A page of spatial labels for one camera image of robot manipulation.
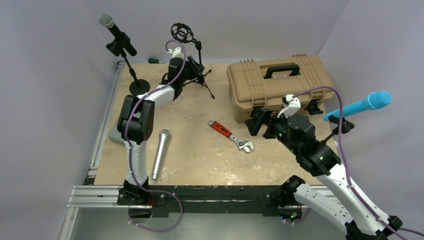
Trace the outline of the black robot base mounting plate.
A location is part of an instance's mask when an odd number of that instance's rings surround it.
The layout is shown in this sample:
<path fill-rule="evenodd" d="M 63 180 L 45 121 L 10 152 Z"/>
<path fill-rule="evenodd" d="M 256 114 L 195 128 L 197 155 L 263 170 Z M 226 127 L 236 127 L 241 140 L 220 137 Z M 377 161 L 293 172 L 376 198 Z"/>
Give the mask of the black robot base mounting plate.
<path fill-rule="evenodd" d="M 299 203 L 279 185 L 150 185 L 147 191 L 130 185 L 118 188 L 117 205 L 146 210 L 153 218 L 171 213 L 275 217 Z"/>

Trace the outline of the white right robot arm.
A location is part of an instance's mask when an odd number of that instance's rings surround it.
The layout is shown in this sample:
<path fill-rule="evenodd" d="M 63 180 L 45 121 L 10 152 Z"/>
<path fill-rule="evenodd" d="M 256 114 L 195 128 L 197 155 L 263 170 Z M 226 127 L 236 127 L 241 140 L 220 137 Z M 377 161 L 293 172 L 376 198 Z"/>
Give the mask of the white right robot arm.
<path fill-rule="evenodd" d="M 288 204 L 302 203 L 336 225 L 347 240 L 386 240 L 398 233 L 403 223 L 399 217 L 388 215 L 377 207 L 346 175 L 338 155 L 324 142 L 316 139 L 315 126 L 305 115 L 281 116 L 261 108 L 258 114 L 245 120 L 252 136 L 263 125 L 266 139 L 277 139 L 291 153 L 301 168 L 323 183 L 338 199 L 330 201 L 296 175 L 281 185 L 280 196 Z"/>

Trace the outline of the silver mesh head microphone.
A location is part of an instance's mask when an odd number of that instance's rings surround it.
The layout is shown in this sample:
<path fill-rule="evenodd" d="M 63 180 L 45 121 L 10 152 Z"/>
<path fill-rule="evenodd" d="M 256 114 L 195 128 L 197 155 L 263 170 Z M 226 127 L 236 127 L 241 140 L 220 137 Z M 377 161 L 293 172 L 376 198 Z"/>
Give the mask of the silver mesh head microphone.
<path fill-rule="evenodd" d="M 159 133 L 159 142 L 154 159 L 154 165 L 151 172 L 151 177 L 154 181 L 159 179 L 160 173 L 163 169 L 163 163 L 166 158 L 168 145 L 171 139 L 171 133 L 168 129 L 162 129 Z"/>

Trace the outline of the black tripod shock mount stand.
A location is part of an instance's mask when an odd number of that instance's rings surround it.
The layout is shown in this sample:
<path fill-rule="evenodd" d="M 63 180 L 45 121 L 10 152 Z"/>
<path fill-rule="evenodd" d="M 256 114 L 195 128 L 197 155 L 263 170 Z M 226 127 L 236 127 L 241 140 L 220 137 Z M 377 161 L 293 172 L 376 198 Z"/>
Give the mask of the black tripod shock mount stand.
<path fill-rule="evenodd" d="M 197 40 L 194 37 L 193 30 L 189 26 L 187 26 L 186 24 L 184 24 L 184 23 L 174 23 L 171 26 L 170 32 L 171 32 L 172 37 L 176 41 L 178 41 L 179 43 L 181 43 L 181 44 L 193 43 L 195 45 L 195 48 L 196 48 L 197 52 L 198 52 L 198 61 L 196 61 L 195 59 L 194 60 L 197 63 L 203 65 L 202 64 L 202 54 L 201 54 L 202 43 L 201 43 L 200 40 Z M 209 91 L 212 99 L 215 99 L 215 96 L 213 95 L 212 91 L 209 89 L 208 85 L 206 84 L 206 76 L 211 71 L 212 70 L 209 69 L 207 72 L 205 72 L 205 73 L 203 72 L 203 74 L 204 74 L 204 81 L 198 81 L 197 79 L 195 79 L 195 80 L 188 80 L 185 83 L 183 83 L 182 86 L 184 87 L 184 86 L 186 86 L 188 84 L 191 84 L 191 83 L 199 84 L 199 85 L 205 87 Z"/>

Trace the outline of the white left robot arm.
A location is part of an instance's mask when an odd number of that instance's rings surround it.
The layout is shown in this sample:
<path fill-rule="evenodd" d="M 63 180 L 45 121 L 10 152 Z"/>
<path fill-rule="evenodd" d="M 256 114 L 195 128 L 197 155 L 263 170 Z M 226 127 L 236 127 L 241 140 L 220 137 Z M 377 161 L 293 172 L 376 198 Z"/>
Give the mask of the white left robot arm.
<path fill-rule="evenodd" d="M 160 84 L 141 95 L 124 98 L 117 130 L 126 148 L 127 176 L 119 190 L 118 204 L 143 205 L 151 200 L 146 170 L 147 141 L 153 133 L 155 110 L 176 100 L 183 86 L 197 80 L 203 82 L 205 67 L 192 56 L 173 57 Z"/>

